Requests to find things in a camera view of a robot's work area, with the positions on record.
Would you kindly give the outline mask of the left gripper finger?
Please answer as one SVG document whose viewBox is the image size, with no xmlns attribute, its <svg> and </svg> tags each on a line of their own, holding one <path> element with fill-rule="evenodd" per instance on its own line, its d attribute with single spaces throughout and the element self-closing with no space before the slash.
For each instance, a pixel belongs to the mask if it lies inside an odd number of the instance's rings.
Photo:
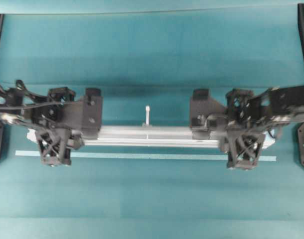
<svg viewBox="0 0 304 239">
<path fill-rule="evenodd" d="M 83 97 L 81 131 L 85 139 L 97 139 L 102 125 L 103 97 L 98 88 L 87 88 Z"/>
<path fill-rule="evenodd" d="M 70 131 L 68 137 L 68 149 L 78 150 L 84 146 L 84 140 L 82 134 L 79 132 Z"/>
</svg>

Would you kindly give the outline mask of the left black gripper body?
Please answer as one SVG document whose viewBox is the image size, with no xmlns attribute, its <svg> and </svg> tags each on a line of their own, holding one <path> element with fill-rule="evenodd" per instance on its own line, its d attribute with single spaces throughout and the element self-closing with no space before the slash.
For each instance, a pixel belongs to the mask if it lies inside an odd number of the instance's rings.
<svg viewBox="0 0 304 239">
<path fill-rule="evenodd" d="M 30 92 L 30 139 L 81 139 L 83 100 L 68 87 L 52 88 L 46 96 Z"/>
</svg>

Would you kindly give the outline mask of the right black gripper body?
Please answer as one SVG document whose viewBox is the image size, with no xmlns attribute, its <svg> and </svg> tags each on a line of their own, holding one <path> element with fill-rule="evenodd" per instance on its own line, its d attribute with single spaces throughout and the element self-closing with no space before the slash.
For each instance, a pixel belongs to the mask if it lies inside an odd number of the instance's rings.
<svg viewBox="0 0 304 239">
<path fill-rule="evenodd" d="M 225 95 L 226 104 L 211 99 L 211 130 L 255 134 L 256 123 L 251 114 L 254 96 L 252 90 L 232 89 Z"/>
</svg>

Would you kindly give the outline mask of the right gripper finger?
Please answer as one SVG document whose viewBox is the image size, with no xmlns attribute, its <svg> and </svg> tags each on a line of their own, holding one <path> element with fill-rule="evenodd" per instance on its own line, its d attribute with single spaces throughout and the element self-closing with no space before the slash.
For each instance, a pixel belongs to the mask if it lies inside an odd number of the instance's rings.
<svg viewBox="0 0 304 239">
<path fill-rule="evenodd" d="M 229 153 L 230 146 L 229 146 L 229 140 L 228 140 L 228 138 L 220 138 L 218 140 L 218 148 L 223 153 Z"/>
<path fill-rule="evenodd" d="M 226 107 L 210 97 L 208 89 L 193 91 L 189 105 L 189 126 L 193 139 L 209 139 L 213 131 L 226 130 Z"/>
</svg>

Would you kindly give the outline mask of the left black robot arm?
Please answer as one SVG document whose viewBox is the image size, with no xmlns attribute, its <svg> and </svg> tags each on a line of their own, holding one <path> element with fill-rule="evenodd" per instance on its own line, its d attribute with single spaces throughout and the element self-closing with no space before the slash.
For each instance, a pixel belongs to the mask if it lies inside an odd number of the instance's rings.
<svg viewBox="0 0 304 239">
<path fill-rule="evenodd" d="M 29 91 L 22 80 L 14 88 L 0 85 L 0 120 L 35 130 L 42 154 L 78 149 L 84 139 L 96 139 L 102 126 L 103 96 L 86 88 L 76 99 L 68 87 L 49 89 L 46 96 Z"/>
</svg>

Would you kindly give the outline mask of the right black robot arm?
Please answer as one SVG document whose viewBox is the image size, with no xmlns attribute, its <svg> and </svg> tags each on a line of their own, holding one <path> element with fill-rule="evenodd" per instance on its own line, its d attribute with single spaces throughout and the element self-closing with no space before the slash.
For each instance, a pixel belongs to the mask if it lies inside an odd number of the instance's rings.
<svg viewBox="0 0 304 239">
<path fill-rule="evenodd" d="M 190 98 L 189 126 L 194 136 L 218 133 L 228 153 L 255 157 L 265 133 L 295 122 L 304 122 L 304 85 L 269 88 L 255 95 L 251 90 L 232 89 L 223 105 L 209 89 L 196 89 Z"/>
</svg>

